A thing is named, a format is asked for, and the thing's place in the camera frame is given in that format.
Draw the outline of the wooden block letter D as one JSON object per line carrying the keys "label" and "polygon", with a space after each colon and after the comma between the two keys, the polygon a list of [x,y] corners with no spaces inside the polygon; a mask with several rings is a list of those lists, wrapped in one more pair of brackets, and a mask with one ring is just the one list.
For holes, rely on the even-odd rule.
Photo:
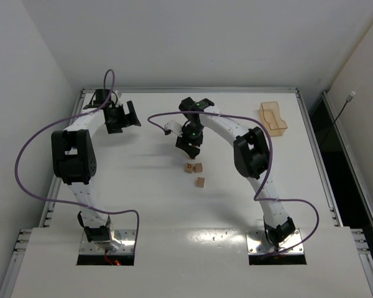
{"label": "wooden block letter D", "polygon": [[191,174],[194,171],[194,169],[195,169],[195,165],[194,164],[192,164],[192,163],[186,163],[185,164],[184,171],[186,173]]}

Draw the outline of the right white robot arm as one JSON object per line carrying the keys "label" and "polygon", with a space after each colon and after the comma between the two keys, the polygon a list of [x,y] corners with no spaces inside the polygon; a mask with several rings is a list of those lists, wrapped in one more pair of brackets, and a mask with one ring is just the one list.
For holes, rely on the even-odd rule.
{"label": "right white robot arm", "polygon": [[176,147],[194,159],[200,154],[203,129],[208,127],[225,139],[233,148],[237,172],[253,187],[264,214],[267,240],[278,248],[295,231],[295,224],[279,201],[274,183],[268,177],[270,150],[265,132],[260,127],[250,129],[230,117],[221,117],[220,110],[209,99],[198,102],[188,97],[181,101],[179,110],[188,123],[181,127]]}

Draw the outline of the transparent amber plastic tray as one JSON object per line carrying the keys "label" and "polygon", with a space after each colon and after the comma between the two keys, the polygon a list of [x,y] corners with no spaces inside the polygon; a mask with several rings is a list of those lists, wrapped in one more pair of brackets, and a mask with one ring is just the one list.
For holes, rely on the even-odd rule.
{"label": "transparent amber plastic tray", "polygon": [[259,115],[262,124],[268,130],[271,137],[281,137],[288,125],[281,118],[280,107],[277,101],[261,102]]}

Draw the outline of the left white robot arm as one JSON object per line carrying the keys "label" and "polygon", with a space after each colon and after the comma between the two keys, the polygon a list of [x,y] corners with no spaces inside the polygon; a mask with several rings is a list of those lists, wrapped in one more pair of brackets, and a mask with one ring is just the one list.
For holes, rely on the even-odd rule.
{"label": "left white robot arm", "polygon": [[125,113],[117,99],[116,92],[97,89],[74,123],[51,135],[54,174],[75,196],[80,207],[78,221],[87,241],[110,252],[118,251],[122,241],[112,227],[110,215],[98,210],[99,196],[92,183],[98,165],[91,138],[103,125],[108,134],[141,126],[133,102],[126,102],[129,112]]}

